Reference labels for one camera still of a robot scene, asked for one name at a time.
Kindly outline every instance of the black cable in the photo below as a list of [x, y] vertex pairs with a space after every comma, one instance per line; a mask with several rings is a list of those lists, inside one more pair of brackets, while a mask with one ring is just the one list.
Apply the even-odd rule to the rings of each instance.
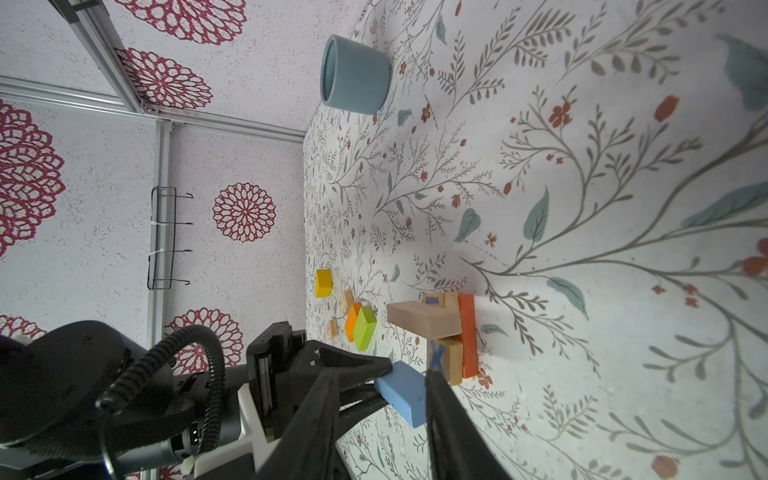
[[199, 343], [208, 358], [208, 406], [205, 409], [200, 444], [197, 453], [210, 452], [219, 443], [224, 403], [224, 352], [213, 330], [202, 325], [189, 325], [176, 330], [133, 362], [106, 392], [96, 400], [96, 408], [105, 414], [123, 410], [174, 355], [190, 343]]

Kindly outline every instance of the floral wallpaper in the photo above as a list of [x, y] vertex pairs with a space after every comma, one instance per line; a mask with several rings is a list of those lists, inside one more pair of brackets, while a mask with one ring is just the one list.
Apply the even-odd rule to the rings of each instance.
[[[304, 144], [307, 331], [425, 370], [386, 304], [475, 294], [453, 388], [514, 478], [768, 478], [768, 4], [369, 2], [382, 109]], [[316, 299], [314, 271], [334, 292]], [[338, 336], [328, 340], [351, 349]], [[339, 441], [357, 478], [428, 478], [389, 407]]]

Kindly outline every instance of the small wooden cube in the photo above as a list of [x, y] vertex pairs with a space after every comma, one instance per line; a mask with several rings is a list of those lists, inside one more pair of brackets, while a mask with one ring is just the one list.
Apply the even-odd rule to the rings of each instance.
[[330, 270], [317, 270], [315, 280], [315, 298], [326, 298], [330, 296], [333, 290], [333, 281], [331, 280]]
[[368, 349], [374, 329], [376, 329], [376, 315], [373, 313], [373, 309], [366, 305], [360, 309], [360, 313], [357, 315], [353, 333], [358, 352]]
[[462, 384], [464, 349], [455, 339], [427, 340], [427, 367], [440, 372], [450, 386]]
[[339, 303], [341, 305], [341, 311], [346, 315], [349, 312], [349, 308], [355, 303], [355, 296], [352, 293], [352, 290], [344, 290], [344, 293], [341, 294]]
[[422, 295], [422, 302], [427, 305], [436, 305], [445, 308], [445, 295], [442, 292], [424, 293]]
[[336, 325], [335, 320], [331, 320], [326, 324], [326, 333], [328, 339], [335, 339], [339, 335], [339, 327]]
[[360, 314], [360, 309], [362, 309], [361, 303], [353, 303], [349, 308], [349, 315], [346, 316], [344, 331], [346, 332], [346, 339], [350, 342], [355, 341], [353, 334], [355, 332], [355, 323], [357, 323], [357, 316]]
[[452, 312], [460, 312], [458, 308], [458, 293], [445, 292], [445, 308]]
[[392, 325], [423, 336], [427, 340], [441, 339], [462, 332], [462, 318], [457, 312], [422, 302], [390, 303], [386, 306], [387, 320]]

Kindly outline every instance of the red block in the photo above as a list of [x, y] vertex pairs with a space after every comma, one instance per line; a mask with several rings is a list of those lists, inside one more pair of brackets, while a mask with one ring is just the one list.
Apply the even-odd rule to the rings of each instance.
[[458, 311], [462, 315], [462, 332], [453, 338], [464, 345], [464, 378], [478, 374], [478, 340], [475, 335], [475, 298], [467, 293], [458, 295]]

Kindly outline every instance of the green block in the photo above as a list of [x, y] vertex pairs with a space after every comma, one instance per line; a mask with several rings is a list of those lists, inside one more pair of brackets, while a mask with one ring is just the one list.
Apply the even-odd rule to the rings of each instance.
[[355, 340], [355, 346], [358, 352], [368, 349], [373, 337], [373, 330], [376, 328], [376, 316], [373, 315], [373, 309], [370, 306], [364, 306], [357, 315], [355, 331], [352, 338]]

